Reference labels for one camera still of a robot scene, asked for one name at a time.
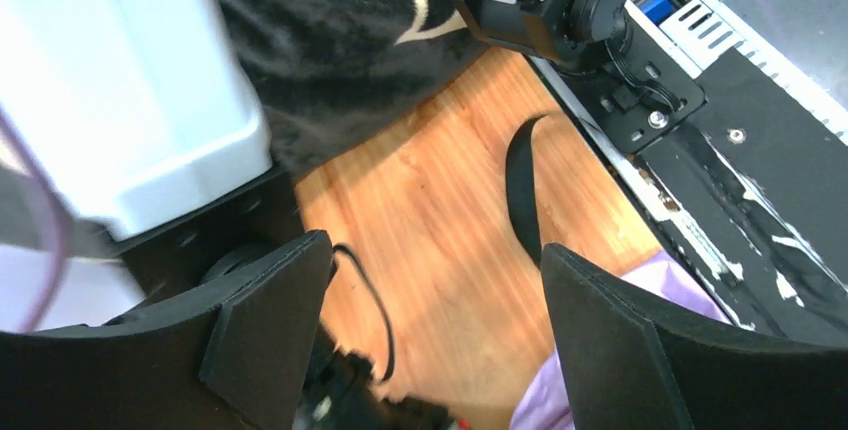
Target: black curved strap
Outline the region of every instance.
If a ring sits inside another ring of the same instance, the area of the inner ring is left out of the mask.
[[[559,244],[542,254],[578,429],[848,428],[848,349],[711,320]]]
[[[542,235],[536,209],[536,176],[533,170],[533,128],[553,113],[527,119],[518,127],[506,151],[506,206],[516,238],[538,267],[542,262]]]

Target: white paint mark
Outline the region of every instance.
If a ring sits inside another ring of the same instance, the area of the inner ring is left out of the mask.
[[[723,163],[728,170],[733,172],[733,175],[736,177],[737,180],[739,180],[739,183],[742,184],[742,187],[745,188],[745,192],[743,193],[742,198],[755,202],[761,207],[763,207],[769,213],[769,215],[771,215],[772,218],[777,220],[780,226],[782,226],[793,237],[772,237],[772,240],[774,240],[775,238],[779,238],[781,239],[781,241],[774,240],[775,243],[791,246],[792,248],[803,252],[817,267],[819,267],[819,269],[825,275],[827,275],[828,278],[830,278],[831,281],[842,287],[842,290],[846,294],[848,294],[848,285],[842,282],[839,276],[836,275],[836,273],[825,264],[824,259],[821,257],[821,255],[816,252],[810,242],[808,242],[804,239],[803,236],[801,236],[801,233],[798,231],[798,229],[792,226],[792,224],[790,224],[786,220],[784,220],[783,217],[781,217],[780,214],[777,213],[777,210],[774,208],[774,205],[772,205],[771,201],[766,198],[763,189],[757,184],[757,182],[755,182],[747,175],[739,173],[733,167],[733,165],[731,165],[730,162],[727,161],[727,158],[725,158],[725,156],[722,155],[722,153],[719,152],[718,149],[715,148],[715,146],[713,146],[711,138],[708,135],[704,135],[704,137],[706,138],[707,143],[709,143],[710,147],[713,149],[713,152],[716,154],[719,160],[721,160],[721,163]]]
[[[745,240],[747,240],[747,241],[748,241],[748,248],[750,248],[750,249],[751,249],[754,253],[756,253],[758,256],[762,257],[762,256],[763,256],[763,253],[762,253],[762,252],[760,252],[760,249],[759,249],[759,248],[757,248],[757,246],[756,246],[756,245],[754,245],[754,242],[753,242],[753,241],[751,241],[751,237],[749,237],[749,236],[748,236],[748,233],[747,233],[747,232],[745,232],[745,230],[743,230],[743,229],[742,229],[742,227],[740,227],[739,225],[737,225],[737,224],[736,224],[736,222],[734,222],[732,218],[730,218],[729,220],[730,220],[730,223],[732,223],[732,224],[733,224],[733,226],[734,226],[734,227],[736,227],[736,229],[737,229],[737,230],[739,230],[739,233],[741,233],[741,234],[742,234],[742,236],[743,236],[743,237],[745,237]]]
[[[777,274],[777,291],[780,292],[780,297],[784,300],[791,300],[798,296],[798,292],[795,290],[795,287],[789,283],[789,280],[786,279],[786,275],[781,272],[775,272]]]
[[[722,309],[722,310],[724,311],[724,313],[728,316],[728,318],[730,318],[730,320],[733,322],[733,324],[734,324],[734,325],[736,325],[736,326],[737,326],[737,327],[739,327],[739,328],[743,328],[743,329],[745,329],[745,330],[750,330],[750,331],[752,331],[752,332],[756,332],[756,331],[757,331],[757,325],[756,325],[755,323],[753,323],[753,322],[751,322],[751,323],[743,323],[743,322],[739,319],[739,315],[738,315],[735,311],[733,311],[733,309],[730,307],[730,305],[726,304],[726,303],[724,302],[724,300],[722,300],[722,299],[721,299],[721,297],[719,297],[719,296],[718,296],[718,294],[717,294],[717,293],[716,293],[716,291],[715,291],[715,286],[713,286],[713,284],[712,284],[712,283],[710,283],[710,282],[709,282],[709,280],[707,280],[707,279],[704,277],[704,274],[703,274],[703,273],[701,273],[701,271],[700,271],[700,270],[698,270],[698,269],[696,268],[696,269],[695,269],[695,274],[696,274],[696,275],[698,275],[698,278],[700,278],[702,282],[704,282],[704,286],[706,286],[706,287],[707,287],[707,289],[710,291],[710,294],[711,294],[711,296],[713,297],[713,300],[715,300],[715,301],[716,301],[716,303],[718,303],[718,306],[719,306],[719,307],[721,307],[721,309]]]
[[[745,279],[744,269],[742,268],[741,263],[733,263],[733,262],[728,261],[727,262],[727,269],[730,270],[730,273],[732,273],[733,276],[736,277],[736,279],[739,280],[740,282]]]

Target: black mount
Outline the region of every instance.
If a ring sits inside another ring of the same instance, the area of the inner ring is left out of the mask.
[[[609,37],[626,0],[453,0],[479,40],[568,65]]]
[[[707,102],[707,94],[639,25],[629,23],[625,28],[626,42],[622,43],[616,35],[611,44],[622,47],[624,64],[637,78],[655,80],[679,99],[681,106],[676,111],[670,111],[646,90],[627,85],[609,57],[592,74],[561,71],[560,75],[613,145],[621,153],[631,155],[647,148],[701,109]],[[655,112],[660,112],[661,120],[652,119]]]

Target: screw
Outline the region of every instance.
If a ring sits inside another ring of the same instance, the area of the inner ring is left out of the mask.
[[[660,71],[657,70],[657,67],[655,67],[653,63],[648,63],[647,65],[645,65],[645,71],[648,73],[648,76],[650,76],[654,80],[660,78]]]
[[[657,130],[665,128],[668,125],[668,117],[659,110],[655,110],[648,116],[648,124]]]
[[[601,106],[608,112],[613,112],[615,110],[615,105],[612,103],[612,100],[607,97],[601,97]]]
[[[242,213],[250,213],[259,208],[260,205],[262,205],[262,200],[258,198],[255,200],[251,200],[244,204],[244,206],[242,207]]]
[[[740,143],[745,143],[745,139],[747,135],[745,135],[745,130],[734,128],[727,131],[727,139],[730,140],[731,143],[739,145]]]
[[[315,411],[312,412],[312,418],[316,422],[320,422],[321,420],[324,419],[324,417],[327,416],[328,413],[330,413],[330,408],[332,406],[333,406],[333,401],[330,400],[330,397],[324,397],[324,400],[321,400],[321,403],[319,403],[315,407]]]
[[[180,236],[180,248],[187,247],[194,239],[197,238],[196,232],[187,232]]]

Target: black cable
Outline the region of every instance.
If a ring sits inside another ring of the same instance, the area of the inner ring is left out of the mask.
[[[389,312],[386,310],[383,299],[380,298],[379,292],[377,292],[377,289],[374,287],[374,283],[372,283],[371,279],[368,277],[368,273],[365,272],[365,267],[362,265],[362,262],[359,261],[359,257],[356,256],[356,253],[354,253],[354,251],[344,243],[337,243],[333,246],[333,254],[336,253],[346,256],[353,264],[353,267],[356,269],[356,272],[359,274],[359,277],[362,279],[365,287],[368,288],[368,292],[370,292],[371,296],[374,298],[374,303],[377,304],[377,308],[380,310],[380,315],[383,317],[383,323],[386,326],[386,337],[389,343],[389,355],[388,361],[386,362],[386,371],[383,373],[383,377],[375,383],[378,385],[386,383],[395,373],[395,334],[394,330],[392,330],[392,322],[389,319]]]
[[[669,89],[656,80],[639,79],[633,71],[630,70],[630,67],[627,65],[627,61],[624,59],[624,55],[622,55],[621,51],[619,51],[612,43],[612,39],[604,41],[604,45],[607,47],[607,53],[609,53],[612,64],[615,66],[615,69],[628,86],[651,93],[665,103],[672,113],[680,110],[682,105],[680,103],[680,99],[677,98],[677,95],[671,93]]]

